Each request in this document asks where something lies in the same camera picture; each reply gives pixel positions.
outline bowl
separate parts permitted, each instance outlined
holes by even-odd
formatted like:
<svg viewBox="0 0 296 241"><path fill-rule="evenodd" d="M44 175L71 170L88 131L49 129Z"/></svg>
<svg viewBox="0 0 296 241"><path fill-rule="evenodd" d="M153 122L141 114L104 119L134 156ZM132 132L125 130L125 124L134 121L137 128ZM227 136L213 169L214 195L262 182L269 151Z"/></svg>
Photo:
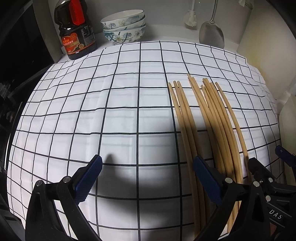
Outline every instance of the bowl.
<svg viewBox="0 0 296 241"><path fill-rule="evenodd" d="M107 32L114 32L114 31L129 30L129 29L133 29L133 28L139 28L139 27L144 26L144 25L145 25L145 15L144 15L144 18L142 18L138 22L132 23L132 24L127 25L127 26L115 28L115 29L103 29L103 32L107 33Z"/></svg>
<svg viewBox="0 0 296 241"><path fill-rule="evenodd" d="M115 29L140 21L144 17L144 10L133 9L113 13L101 20L103 29Z"/></svg>
<svg viewBox="0 0 296 241"><path fill-rule="evenodd" d="M123 31L104 32L104 35L109 42L114 44L132 43L143 36L145 27L146 25Z"/></svg>

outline bowl rim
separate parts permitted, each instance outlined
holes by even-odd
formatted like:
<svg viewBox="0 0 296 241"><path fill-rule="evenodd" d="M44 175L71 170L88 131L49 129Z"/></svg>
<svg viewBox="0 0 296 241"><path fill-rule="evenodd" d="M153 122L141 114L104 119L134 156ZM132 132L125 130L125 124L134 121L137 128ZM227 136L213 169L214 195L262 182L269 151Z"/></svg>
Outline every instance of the bowl rim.
<svg viewBox="0 0 296 241"><path fill-rule="evenodd" d="M137 27L137 28L131 28L131 29L126 29L126 30L119 30L119 31L112 31L112 32L103 32L104 34L110 34L110 33L118 33L118 32L125 32L125 31L130 31L130 30L135 30L135 29L143 29L146 27L146 24L144 26L141 27Z"/></svg>
<svg viewBox="0 0 296 241"><path fill-rule="evenodd" d="M145 22L145 18L146 18L146 16L144 15L144 18L142 18L141 20L139 20L138 22L141 22L141 21L143 21L143 22ZM126 26L123 26L123 27L118 27L118 28L124 28L124 27L128 27L128 26L130 26L130 25L132 25L132 24L135 24L135 23L131 23L131 24L129 24L129 25L126 25ZM117 30L118 28L112 28L112 29L103 29L103 32L116 32L116 31L125 31L125 30Z"/></svg>
<svg viewBox="0 0 296 241"><path fill-rule="evenodd" d="M139 13L136 13L136 14L133 14L133 15L125 16L125 17L122 17L122 18L133 17L133 16L136 16L136 15L141 14L141 13L144 12L143 9L129 9L129 10L124 10L124 11L121 11L121 12L116 12L116 13L110 14L110 15L108 15L108 16L102 18L100 22L101 22L101 23L106 23L106 22L110 22L110 21L115 21L115 20L122 19L122 18L116 18L116 19L111 19L111 20L104 20L105 18L108 18L108 17L110 17L110 16L112 16L112 15L115 15L115 14L118 14L118 13L122 13L122 12L134 11L134 10L139 10L140 12L139 12Z"/></svg>

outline tablecloth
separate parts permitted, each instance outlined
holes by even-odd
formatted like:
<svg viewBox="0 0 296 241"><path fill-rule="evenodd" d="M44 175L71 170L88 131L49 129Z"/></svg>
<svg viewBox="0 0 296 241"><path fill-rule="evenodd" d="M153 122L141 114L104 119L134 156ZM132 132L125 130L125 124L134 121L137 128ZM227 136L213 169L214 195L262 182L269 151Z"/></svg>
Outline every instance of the tablecloth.
<svg viewBox="0 0 296 241"><path fill-rule="evenodd" d="M104 241L193 240L188 169L168 82L181 82L203 157L210 165L213 157L187 73L199 85L204 77L219 83L249 157L281 181L275 101L256 68L238 54L206 45L138 42L60 61L42 77L9 154L11 212L25 225L37 180L58 182L99 154L102 172L79 207ZM239 150L246 177L240 145ZM75 237L58 201L56 206L67 234Z"/></svg>

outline spatula head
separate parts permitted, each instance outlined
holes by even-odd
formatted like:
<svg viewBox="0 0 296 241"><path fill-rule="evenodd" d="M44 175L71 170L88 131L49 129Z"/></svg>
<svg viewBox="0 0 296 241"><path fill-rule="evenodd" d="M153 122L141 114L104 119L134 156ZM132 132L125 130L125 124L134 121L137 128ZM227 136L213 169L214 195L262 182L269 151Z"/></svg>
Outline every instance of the spatula head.
<svg viewBox="0 0 296 241"><path fill-rule="evenodd" d="M217 24L204 22L200 27L199 40L201 44L224 48L224 35Z"/></svg>

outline white wall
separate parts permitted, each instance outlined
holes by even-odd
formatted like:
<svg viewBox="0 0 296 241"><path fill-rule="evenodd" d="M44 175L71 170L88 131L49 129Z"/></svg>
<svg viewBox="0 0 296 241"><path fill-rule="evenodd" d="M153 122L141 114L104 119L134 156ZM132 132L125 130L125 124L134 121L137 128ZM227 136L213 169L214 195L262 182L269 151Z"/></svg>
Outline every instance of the white wall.
<svg viewBox="0 0 296 241"><path fill-rule="evenodd" d="M237 52L259 69L274 98L296 83L296 40L266 0L255 0Z"/></svg>
<svg viewBox="0 0 296 241"><path fill-rule="evenodd" d="M48 0L53 17L58 0ZM100 20L112 13L127 9L144 9L147 25L184 26L183 16L191 8L191 0L86 0L88 15L95 33L102 31ZM214 0L196 0L197 29L205 21L210 20ZM221 27L224 37L239 44L250 15L248 7L242 7L238 0L220 0L216 14L216 23Z"/></svg>

